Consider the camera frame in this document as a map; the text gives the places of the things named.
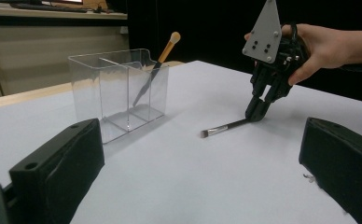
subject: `clear plastic container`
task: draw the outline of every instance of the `clear plastic container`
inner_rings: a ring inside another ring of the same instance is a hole
[[[169,66],[147,49],[68,59],[77,121],[98,118],[104,144],[164,115]]]

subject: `black plastic part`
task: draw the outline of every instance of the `black plastic part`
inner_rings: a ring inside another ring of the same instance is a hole
[[[289,94],[289,77],[308,59],[304,44],[298,39],[297,26],[291,24],[291,28],[292,36],[282,37],[274,63],[257,61],[250,79],[253,98],[245,110],[245,118],[251,122],[262,120],[271,103]],[[271,87],[264,100],[259,99],[268,85]]]
[[[299,163],[362,224],[362,135],[337,123],[308,118]]]
[[[9,171],[0,223],[70,223],[103,166],[99,120],[71,125]]]

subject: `transparent organizer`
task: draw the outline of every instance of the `transparent organizer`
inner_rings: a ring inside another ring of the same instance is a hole
[[[164,115],[169,66],[152,61],[147,49],[68,61],[77,121],[98,118],[104,144]]]

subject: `white table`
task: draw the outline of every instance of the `white table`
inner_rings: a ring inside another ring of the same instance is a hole
[[[166,115],[104,145],[72,223],[355,223],[303,177],[298,156],[308,117],[362,134],[362,102],[295,86],[262,121],[199,137],[244,118],[250,77],[203,62],[171,67]],[[3,187],[14,164],[75,122],[70,91],[0,106]]]

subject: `makeup brush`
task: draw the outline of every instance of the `makeup brush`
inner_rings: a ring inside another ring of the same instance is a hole
[[[222,132],[224,132],[226,130],[239,127],[239,126],[241,126],[243,124],[248,123],[249,121],[250,121],[249,119],[241,119],[241,120],[234,121],[232,123],[225,124],[225,125],[222,125],[222,126],[219,126],[219,127],[216,127],[216,128],[201,131],[201,138],[205,138],[205,137],[211,136],[211,135],[213,135],[215,133],[222,133]]]
[[[161,67],[161,65],[164,63],[164,61],[166,60],[167,56],[169,55],[170,51],[172,51],[174,45],[181,39],[181,35],[178,32],[173,32],[172,35],[170,36],[170,40],[166,45],[166,48],[164,48],[163,52],[161,53],[158,61],[155,63],[154,68],[152,69],[152,74],[151,74],[151,79],[148,80],[148,82],[146,83],[146,85],[143,86],[143,88],[140,90],[140,92],[138,92],[137,97],[135,98],[134,102],[132,103],[132,106],[135,106],[138,101],[140,100],[140,98],[146,94],[146,91],[149,88],[149,84],[150,82],[152,82],[152,80],[154,79],[154,77],[156,76],[156,74],[159,72],[159,68]]]

